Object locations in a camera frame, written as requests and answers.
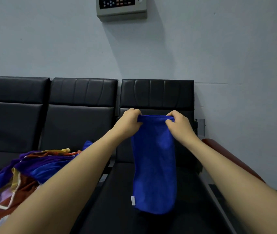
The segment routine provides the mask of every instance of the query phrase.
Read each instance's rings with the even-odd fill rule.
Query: forearm
[[[69,233],[120,142],[106,133],[20,204],[0,233]]]
[[[254,233],[277,233],[277,192],[203,142],[186,147],[208,171],[229,205]]]

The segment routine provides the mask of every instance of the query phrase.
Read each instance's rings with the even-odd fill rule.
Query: pile of towels
[[[83,150],[92,142],[87,141]],[[70,149],[30,151],[0,171],[0,225],[40,185],[62,169],[79,153]]]

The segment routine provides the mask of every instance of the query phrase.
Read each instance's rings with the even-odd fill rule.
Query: electrical box
[[[96,0],[96,12],[102,22],[146,19],[147,0]]]

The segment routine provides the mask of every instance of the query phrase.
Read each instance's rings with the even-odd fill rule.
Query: row of seats
[[[178,110],[194,122],[194,81],[0,77],[0,169],[31,150],[82,149],[111,129],[129,108],[165,115]],[[175,141],[178,194],[175,208],[158,216],[132,207],[135,172],[130,140],[102,189],[87,204],[72,233],[227,233],[227,227],[196,172],[197,160]]]

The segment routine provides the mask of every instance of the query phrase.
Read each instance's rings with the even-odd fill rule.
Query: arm
[[[206,168],[229,205],[254,233],[277,233],[277,191],[204,144],[186,117],[168,114],[175,122],[166,124],[172,135]]]
[[[69,233],[114,149],[141,126],[140,113],[126,111],[110,131],[20,204],[0,227],[0,234]]]

